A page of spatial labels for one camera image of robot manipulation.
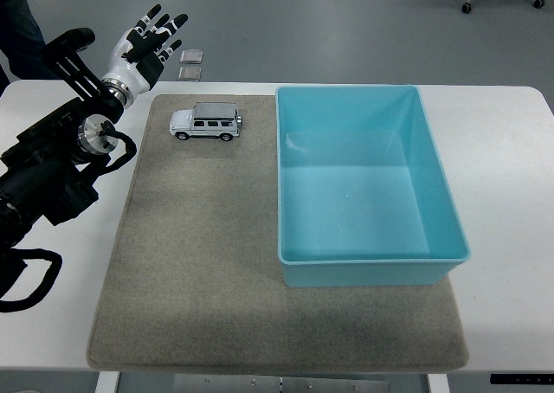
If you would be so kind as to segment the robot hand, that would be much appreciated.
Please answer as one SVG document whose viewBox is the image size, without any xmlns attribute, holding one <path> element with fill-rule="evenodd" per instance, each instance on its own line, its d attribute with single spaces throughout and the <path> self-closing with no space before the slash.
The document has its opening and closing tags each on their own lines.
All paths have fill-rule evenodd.
<svg viewBox="0 0 554 393">
<path fill-rule="evenodd" d="M 159 4 L 152 7 L 121 36 L 112 51 L 102 83 L 123 106 L 130 106 L 139 95 L 153 89 L 165 63 L 182 44 L 172 37 L 188 16 L 170 18 L 160 11 Z"/>
</svg>

